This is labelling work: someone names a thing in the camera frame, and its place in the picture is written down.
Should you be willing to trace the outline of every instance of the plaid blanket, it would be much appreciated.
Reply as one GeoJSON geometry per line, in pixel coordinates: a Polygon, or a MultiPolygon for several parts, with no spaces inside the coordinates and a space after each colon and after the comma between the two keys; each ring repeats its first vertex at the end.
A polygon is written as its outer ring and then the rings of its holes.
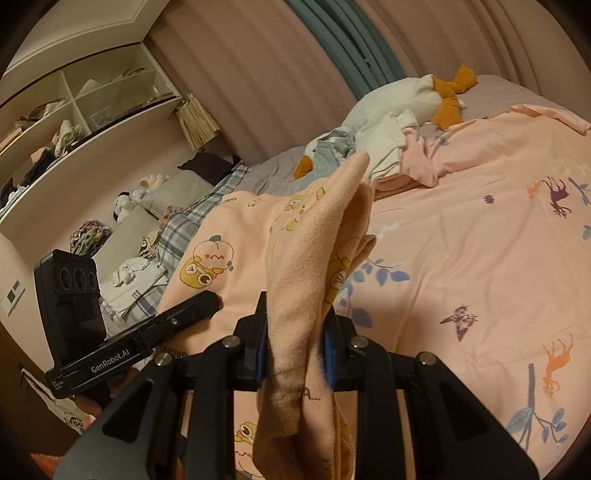
{"type": "MultiPolygon", "coordinates": [[[[237,163],[230,174],[224,177],[205,197],[196,201],[186,210],[174,212],[170,216],[158,244],[160,260],[166,268],[169,278],[177,269],[189,242],[201,227],[203,219],[222,201],[224,195],[232,193],[238,187],[248,171],[249,167],[244,163],[237,163]]],[[[152,287],[140,297],[125,316],[128,327],[156,314],[165,289],[166,286],[152,287]]],[[[102,308],[102,310],[103,317],[108,316],[105,309],[102,308]]]]}

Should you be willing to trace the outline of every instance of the metal screw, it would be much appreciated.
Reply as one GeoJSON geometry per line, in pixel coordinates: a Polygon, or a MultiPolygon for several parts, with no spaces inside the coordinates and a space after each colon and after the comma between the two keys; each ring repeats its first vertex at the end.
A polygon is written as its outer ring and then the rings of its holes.
{"type": "Polygon", "coordinates": [[[437,362],[437,357],[431,352],[421,352],[418,359],[423,365],[435,365],[437,362]]]}
{"type": "Polygon", "coordinates": [[[353,348],[365,348],[369,345],[369,340],[361,335],[356,335],[351,339],[351,346],[353,348]]]}
{"type": "Polygon", "coordinates": [[[156,355],[156,358],[154,358],[154,361],[156,362],[156,365],[163,367],[173,361],[173,356],[170,355],[170,353],[159,353],[156,355]]]}
{"type": "Polygon", "coordinates": [[[240,339],[236,335],[229,335],[222,340],[222,345],[226,348],[234,348],[240,345],[240,339]]]}

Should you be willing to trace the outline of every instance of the cartoon frog print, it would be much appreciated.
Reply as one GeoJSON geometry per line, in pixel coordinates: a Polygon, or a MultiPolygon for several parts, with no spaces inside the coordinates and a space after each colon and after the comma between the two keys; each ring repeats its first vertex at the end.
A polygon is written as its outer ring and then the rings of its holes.
{"type": "Polygon", "coordinates": [[[262,478],[252,461],[252,446],[255,443],[256,425],[246,421],[234,435],[234,461],[236,471],[247,478],[262,478]]]}
{"type": "Polygon", "coordinates": [[[234,249],[222,237],[214,235],[197,244],[193,257],[186,261],[180,271],[181,281],[192,288],[204,288],[224,271],[234,270],[234,249]]]}
{"type": "Polygon", "coordinates": [[[288,232],[293,232],[296,228],[297,223],[300,221],[301,216],[306,212],[306,209],[310,209],[312,205],[314,205],[318,200],[320,200],[326,191],[324,188],[320,187],[316,190],[315,197],[312,194],[303,195],[303,194],[296,194],[290,198],[290,201],[284,208],[285,212],[292,210],[295,212],[295,215],[289,220],[289,222],[285,226],[285,230],[288,232]]]}
{"type": "Polygon", "coordinates": [[[333,253],[328,268],[326,269],[326,280],[324,285],[324,301],[329,305],[334,302],[337,293],[347,279],[347,273],[351,268],[351,259],[359,239],[349,238],[343,242],[333,253]]]}

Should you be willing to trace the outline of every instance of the clothes pile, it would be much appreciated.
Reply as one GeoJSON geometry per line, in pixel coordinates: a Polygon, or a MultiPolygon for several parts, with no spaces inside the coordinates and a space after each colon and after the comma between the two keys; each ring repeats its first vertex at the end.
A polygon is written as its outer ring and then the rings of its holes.
{"type": "Polygon", "coordinates": [[[70,253],[90,258],[105,244],[113,229],[99,220],[87,220],[70,237],[70,253]]]}
{"type": "Polygon", "coordinates": [[[11,129],[10,132],[4,137],[4,140],[0,142],[0,152],[12,142],[14,142],[18,137],[20,137],[27,130],[27,128],[34,125],[35,122],[45,118],[47,115],[61,107],[65,101],[66,100],[63,98],[51,100],[39,105],[38,107],[35,107],[28,115],[21,116],[19,120],[14,122],[14,128],[11,129]]]}
{"type": "MultiPolygon", "coordinates": [[[[35,118],[37,118],[35,121],[38,121],[62,105],[63,102],[64,100],[54,100],[50,103],[37,107],[37,109],[33,110],[27,117],[21,117],[22,120],[17,122],[21,125],[18,129],[22,133],[24,129],[33,125],[33,120],[35,118]]],[[[10,145],[13,140],[18,138],[19,135],[20,133],[16,136],[13,136],[12,140],[9,142],[7,142],[9,137],[0,142],[0,152],[10,145]]],[[[33,165],[25,173],[19,185],[15,187],[14,179],[10,177],[2,187],[2,190],[0,190],[0,218],[9,210],[12,204],[17,201],[17,199],[29,186],[31,186],[47,170],[55,165],[59,159],[80,145],[80,143],[83,141],[83,137],[84,135],[80,125],[73,127],[69,120],[64,120],[61,123],[59,132],[54,135],[51,142],[45,147],[41,147],[31,154],[30,159],[33,165]]]]}
{"type": "Polygon", "coordinates": [[[99,282],[100,306],[109,336],[117,335],[132,325],[125,315],[152,287],[168,284],[166,269],[156,256],[130,258],[113,272],[110,281],[99,282]]]}

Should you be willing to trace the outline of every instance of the cartoon print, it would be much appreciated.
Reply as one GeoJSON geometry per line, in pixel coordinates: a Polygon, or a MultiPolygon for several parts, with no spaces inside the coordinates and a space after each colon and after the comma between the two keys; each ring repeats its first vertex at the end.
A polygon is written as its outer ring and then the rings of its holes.
{"type": "Polygon", "coordinates": [[[180,271],[180,279],[189,287],[204,288],[224,270],[232,271],[234,249],[222,241],[222,237],[214,235],[201,242],[193,250],[193,258],[187,260],[180,271]]]}
{"type": "Polygon", "coordinates": [[[572,183],[574,185],[574,187],[580,192],[581,199],[583,201],[583,205],[585,205],[585,206],[591,205],[591,202],[589,202],[589,197],[587,197],[587,194],[585,193],[585,192],[591,193],[591,190],[587,189],[588,185],[586,183],[582,183],[581,185],[579,185],[577,182],[575,182],[570,177],[569,177],[569,182],[572,183]]]}
{"type": "Polygon", "coordinates": [[[262,478],[252,461],[252,446],[255,443],[256,425],[246,421],[234,435],[234,461],[236,471],[247,478],[262,478]]]}
{"type": "Polygon", "coordinates": [[[476,318],[477,315],[468,313],[468,305],[462,305],[461,307],[456,308],[453,315],[442,320],[439,324],[442,325],[443,323],[450,322],[455,323],[457,341],[461,342],[468,329],[477,322],[476,318]]]}
{"type": "Polygon", "coordinates": [[[536,179],[531,185],[522,185],[527,190],[527,197],[531,200],[535,199],[540,193],[540,180],[536,179]]]}
{"type": "Polygon", "coordinates": [[[563,218],[566,218],[569,213],[572,213],[572,210],[570,208],[566,208],[566,207],[562,207],[558,204],[558,202],[560,200],[564,200],[567,196],[569,196],[569,193],[566,191],[566,185],[564,184],[564,182],[562,180],[560,180],[560,183],[562,183],[562,188],[560,188],[558,186],[558,182],[550,177],[547,177],[548,181],[542,180],[550,189],[550,205],[552,205],[552,208],[554,209],[554,213],[556,215],[559,215],[563,218]],[[556,189],[553,189],[553,184],[552,182],[554,182],[556,184],[556,189]]]}
{"type": "Polygon", "coordinates": [[[326,270],[326,285],[324,290],[324,301],[332,304],[336,298],[341,285],[347,277],[347,272],[351,266],[351,260],[347,257],[335,259],[329,262],[326,270]]]}
{"type": "Polygon", "coordinates": [[[546,354],[548,355],[548,364],[546,365],[546,376],[542,377],[544,381],[544,386],[542,391],[552,397],[556,392],[560,391],[560,384],[556,380],[552,380],[552,373],[556,372],[558,369],[565,367],[570,362],[570,351],[573,349],[573,334],[570,334],[570,346],[567,347],[564,342],[558,339],[558,343],[562,345],[562,353],[560,355],[556,355],[554,350],[554,342],[552,342],[552,353],[548,351],[545,345],[544,350],[546,350],[546,354]]]}
{"type": "Polygon", "coordinates": [[[402,282],[410,280],[410,275],[403,270],[398,270],[399,267],[404,265],[403,262],[394,264],[392,267],[384,265],[384,259],[378,258],[376,261],[368,258],[364,264],[362,264],[358,270],[355,270],[351,274],[351,281],[347,281],[343,284],[338,295],[335,298],[336,307],[342,307],[347,309],[344,312],[339,309],[339,314],[348,316],[353,320],[356,326],[364,328],[373,328],[374,321],[371,315],[361,307],[353,307],[351,302],[351,295],[353,294],[353,283],[364,283],[366,278],[372,274],[375,268],[375,279],[380,287],[383,287],[388,280],[394,282],[402,282]]]}
{"type": "MultiPolygon", "coordinates": [[[[316,190],[316,201],[320,200],[324,196],[325,193],[326,192],[325,192],[324,188],[320,187],[319,189],[317,189],[316,190]]],[[[287,206],[284,208],[285,212],[287,212],[289,210],[293,210],[295,212],[296,207],[298,207],[300,204],[302,204],[302,205],[299,206],[298,211],[295,214],[295,216],[292,217],[291,220],[287,223],[287,225],[285,226],[285,230],[287,230],[288,232],[293,232],[294,228],[296,228],[297,222],[300,221],[301,216],[306,211],[306,207],[308,207],[308,210],[309,210],[310,206],[313,205],[312,203],[305,203],[305,200],[307,200],[310,197],[311,197],[311,194],[308,194],[307,196],[298,194],[298,195],[294,195],[290,199],[290,201],[287,203],[287,206]]]]}
{"type": "Polygon", "coordinates": [[[516,433],[522,432],[521,437],[519,440],[515,439],[519,445],[527,452],[530,448],[530,440],[531,440],[531,431],[532,431],[532,423],[535,419],[541,427],[540,435],[542,437],[542,442],[546,443],[550,439],[555,442],[556,447],[554,448],[553,456],[557,456],[560,450],[560,446],[569,439],[568,434],[563,434],[559,439],[556,438],[556,434],[558,432],[562,432],[566,427],[567,424],[564,419],[565,410],[563,408],[559,408],[554,416],[552,417],[552,421],[546,420],[540,417],[535,412],[535,369],[534,364],[528,365],[529,370],[529,384],[528,384],[528,398],[527,398],[527,406],[515,412],[515,414],[511,417],[509,423],[507,424],[506,430],[509,434],[514,435],[516,433]]]}

